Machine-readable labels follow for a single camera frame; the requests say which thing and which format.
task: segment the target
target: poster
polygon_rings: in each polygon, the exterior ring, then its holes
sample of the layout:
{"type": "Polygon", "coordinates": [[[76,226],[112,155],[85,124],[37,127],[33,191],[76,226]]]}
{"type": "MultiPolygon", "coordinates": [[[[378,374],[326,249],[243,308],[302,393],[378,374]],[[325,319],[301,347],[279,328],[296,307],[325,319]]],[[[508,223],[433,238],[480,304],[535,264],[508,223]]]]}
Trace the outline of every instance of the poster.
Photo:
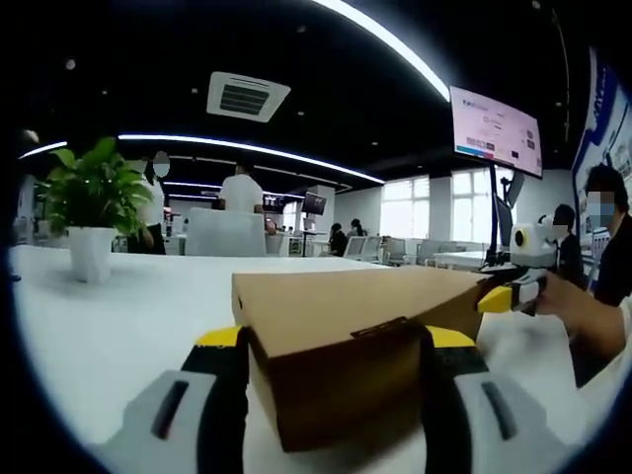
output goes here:
{"type": "Polygon", "coordinates": [[[632,196],[632,111],[629,96],[614,71],[593,49],[591,55],[591,95],[584,134],[573,164],[573,186],[578,214],[577,233],[588,260],[594,258],[593,234],[587,215],[586,180],[599,163],[614,167],[624,177],[632,196]]]}

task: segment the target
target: green leaves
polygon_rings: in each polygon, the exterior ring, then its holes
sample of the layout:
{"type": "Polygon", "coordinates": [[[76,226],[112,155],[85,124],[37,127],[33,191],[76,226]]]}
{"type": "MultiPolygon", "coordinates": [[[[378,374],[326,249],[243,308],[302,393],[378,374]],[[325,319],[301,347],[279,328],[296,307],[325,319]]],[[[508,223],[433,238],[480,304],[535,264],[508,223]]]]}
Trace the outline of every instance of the green leaves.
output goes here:
{"type": "Polygon", "coordinates": [[[113,137],[102,138],[80,159],[68,149],[53,151],[63,165],[46,179],[46,214],[53,232],[76,225],[115,227],[128,235],[141,227],[138,209],[152,194],[116,153],[116,143],[113,137]]]}
{"type": "Polygon", "coordinates": [[[75,154],[68,148],[53,150],[50,153],[52,153],[53,155],[57,155],[61,163],[63,163],[66,168],[72,168],[73,166],[75,166],[75,154]]]}

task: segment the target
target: white flower pot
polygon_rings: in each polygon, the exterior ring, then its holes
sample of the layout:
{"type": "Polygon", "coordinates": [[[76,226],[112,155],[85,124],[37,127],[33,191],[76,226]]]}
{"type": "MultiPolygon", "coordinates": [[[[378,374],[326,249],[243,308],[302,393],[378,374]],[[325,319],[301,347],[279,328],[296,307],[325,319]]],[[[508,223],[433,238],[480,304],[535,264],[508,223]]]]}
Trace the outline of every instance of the white flower pot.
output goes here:
{"type": "Polygon", "coordinates": [[[79,281],[101,283],[110,276],[110,253],[117,232],[105,227],[69,227],[72,272],[79,281]]]}

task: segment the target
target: person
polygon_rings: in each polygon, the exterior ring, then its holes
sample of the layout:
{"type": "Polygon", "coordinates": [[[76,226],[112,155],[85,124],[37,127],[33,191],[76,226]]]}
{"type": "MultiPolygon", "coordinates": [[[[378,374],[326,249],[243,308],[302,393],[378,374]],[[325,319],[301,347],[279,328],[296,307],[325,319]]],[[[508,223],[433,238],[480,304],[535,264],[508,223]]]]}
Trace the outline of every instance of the person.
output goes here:
{"type": "Polygon", "coordinates": [[[250,163],[237,163],[235,175],[226,178],[221,185],[219,209],[264,213],[264,191],[251,176],[253,169],[250,163]]]}
{"type": "Polygon", "coordinates": [[[343,232],[343,226],[336,222],[329,232],[329,253],[336,257],[342,257],[347,249],[347,236],[343,232]]]}
{"type": "Polygon", "coordinates": [[[127,238],[127,251],[130,254],[166,255],[162,238],[165,195],[152,163],[145,166],[142,184],[149,190],[152,198],[138,209],[142,228],[136,235],[127,238]]]}
{"type": "Polygon", "coordinates": [[[593,354],[608,360],[583,390],[591,398],[589,421],[601,422],[632,365],[632,297],[627,295],[618,306],[604,304],[548,274],[536,307],[537,314],[558,316],[569,333],[580,336],[593,354]]]}
{"type": "Polygon", "coordinates": [[[618,306],[632,292],[632,217],[621,175],[605,165],[591,169],[586,183],[592,228],[606,227],[610,240],[601,255],[594,297],[618,306]]]}
{"type": "Polygon", "coordinates": [[[581,289],[586,289],[584,277],[584,259],[580,239],[573,234],[575,212],[567,204],[555,209],[553,226],[557,231],[558,255],[555,273],[581,289]]]}
{"type": "Polygon", "coordinates": [[[362,229],[362,224],[360,224],[359,219],[352,220],[352,230],[347,234],[347,238],[350,237],[363,237],[366,235],[366,231],[362,229]]]}

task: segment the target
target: potted plant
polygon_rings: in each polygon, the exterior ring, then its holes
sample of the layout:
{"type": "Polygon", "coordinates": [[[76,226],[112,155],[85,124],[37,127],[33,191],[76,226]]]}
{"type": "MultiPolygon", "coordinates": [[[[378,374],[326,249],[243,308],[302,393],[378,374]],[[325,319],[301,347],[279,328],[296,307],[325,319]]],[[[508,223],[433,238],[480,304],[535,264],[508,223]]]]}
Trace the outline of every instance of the potted plant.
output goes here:
{"type": "Polygon", "coordinates": [[[113,137],[102,138],[79,159],[67,148],[51,151],[61,166],[47,178],[46,219],[52,233],[68,231],[72,269],[80,281],[108,278],[117,231],[136,233],[143,225],[138,207],[151,200],[141,175],[116,152],[116,145],[113,137]]]}

